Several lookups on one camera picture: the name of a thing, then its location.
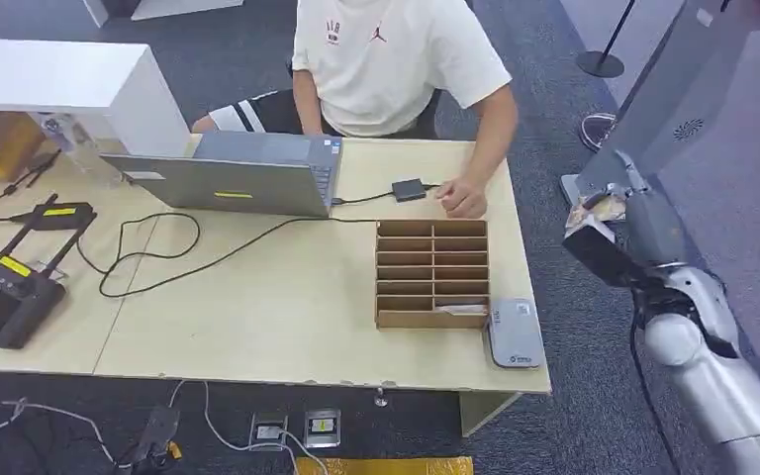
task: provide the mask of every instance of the wooden tray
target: wooden tray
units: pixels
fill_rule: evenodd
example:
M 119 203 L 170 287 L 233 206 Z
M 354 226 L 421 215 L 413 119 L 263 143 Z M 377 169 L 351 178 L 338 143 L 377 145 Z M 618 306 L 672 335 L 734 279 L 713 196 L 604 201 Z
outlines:
M 377 223 L 378 329 L 481 329 L 487 323 L 488 226 L 477 220 Z M 484 312 L 449 313 L 448 305 Z

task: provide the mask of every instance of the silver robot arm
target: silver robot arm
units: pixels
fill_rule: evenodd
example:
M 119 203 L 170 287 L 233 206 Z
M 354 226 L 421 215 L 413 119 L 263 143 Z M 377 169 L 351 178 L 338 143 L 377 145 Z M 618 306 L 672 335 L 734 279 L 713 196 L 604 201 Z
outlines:
M 624 199 L 626 245 L 591 212 L 567 232 L 564 246 L 608 284 L 634 291 L 648 352 L 670 372 L 707 443 L 728 470 L 760 475 L 760 378 L 741 354 L 723 287 L 688 263 L 685 233 L 666 197 L 629 156 L 616 156 L 626 181 L 602 193 Z M 594 195 L 584 208 L 603 199 Z
M 673 384 L 703 436 L 738 474 L 760 474 L 760 378 L 741 356 L 723 290 L 704 271 L 672 270 L 667 287 L 692 303 L 692 316 L 663 313 L 645 325 L 651 356 Z

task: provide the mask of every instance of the white t-shirt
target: white t-shirt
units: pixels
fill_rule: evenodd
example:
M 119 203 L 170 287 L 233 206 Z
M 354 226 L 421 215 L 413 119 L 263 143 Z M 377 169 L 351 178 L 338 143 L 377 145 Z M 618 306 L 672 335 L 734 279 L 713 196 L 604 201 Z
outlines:
M 299 0 L 293 69 L 357 137 L 407 129 L 434 89 L 466 109 L 511 80 L 464 0 Z

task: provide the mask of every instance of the gray laptop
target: gray laptop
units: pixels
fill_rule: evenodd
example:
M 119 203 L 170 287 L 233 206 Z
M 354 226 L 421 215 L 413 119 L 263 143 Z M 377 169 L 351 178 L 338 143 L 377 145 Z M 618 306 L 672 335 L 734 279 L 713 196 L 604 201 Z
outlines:
M 193 157 L 101 154 L 174 208 L 327 217 L 340 138 L 205 133 Z

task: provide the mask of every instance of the man's arm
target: man's arm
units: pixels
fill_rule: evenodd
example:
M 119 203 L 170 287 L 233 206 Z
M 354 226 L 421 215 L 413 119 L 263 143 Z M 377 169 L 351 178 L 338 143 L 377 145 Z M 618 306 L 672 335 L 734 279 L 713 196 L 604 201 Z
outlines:
M 511 75 L 463 0 L 433 3 L 429 83 L 452 94 L 463 109 L 473 107 L 480 118 L 472 156 L 436 197 L 449 218 L 480 218 L 488 208 L 485 186 L 506 156 L 517 127 Z
M 319 93 L 313 74 L 306 69 L 293 71 L 293 99 L 306 135 L 322 133 L 322 110 L 319 108 Z
M 473 107 L 479 115 L 473 154 L 459 177 L 444 183 L 436 193 L 449 218 L 480 218 L 485 214 L 485 187 L 505 159 L 517 129 L 517 103 L 508 85 Z

